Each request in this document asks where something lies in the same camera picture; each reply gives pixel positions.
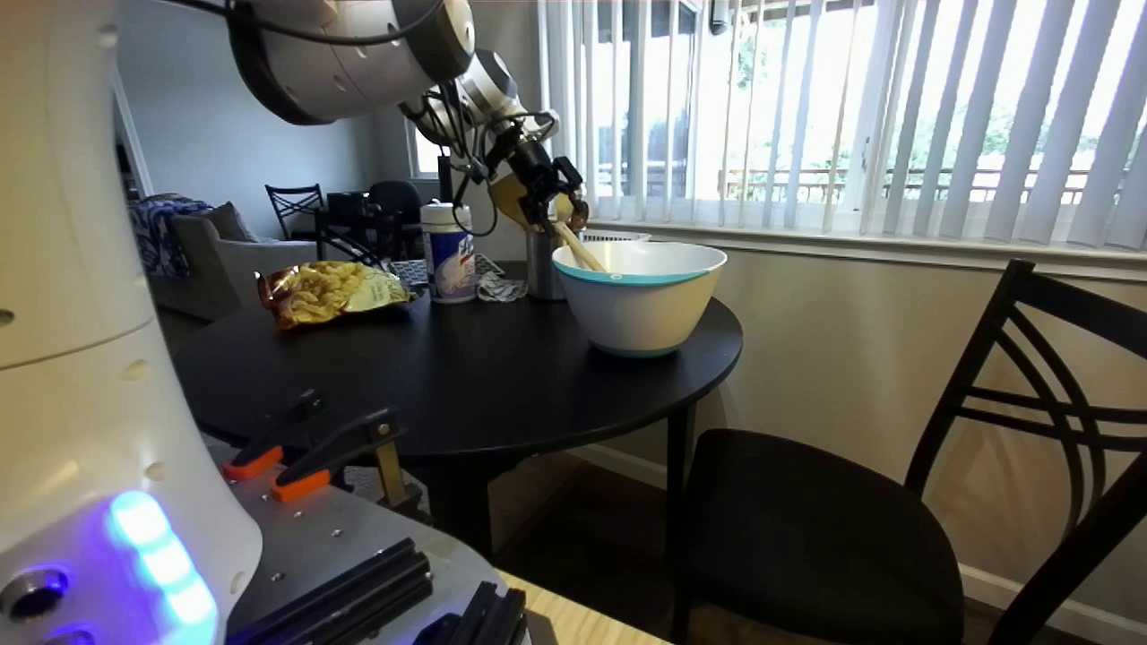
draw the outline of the cable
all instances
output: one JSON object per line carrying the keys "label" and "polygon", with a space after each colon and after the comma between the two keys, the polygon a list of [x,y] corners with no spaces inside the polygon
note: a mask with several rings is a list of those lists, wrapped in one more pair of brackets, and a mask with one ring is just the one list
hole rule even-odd
{"label": "cable", "polygon": [[190,11],[203,11],[203,14],[217,14],[227,22],[244,22],[244,27],[255,27],[262,33],[278,33],[278,38],[290,38],[290,39],[329,45],[329,46],[381,46],[381,45],[404,39],[418,27],[430,22],[430,14],[423,14],[416,27],[394,29],[386,38],[321,38],[321,33],[287,29],[287,27],[275,27],[275,22],[262,22],[262,17],[239,14],[239,11],[233,11],[233,4],[227,4],[227,8],[209,4],[209,0],[170,0],[170,4],[180,4],[180,8],[190,8]]}

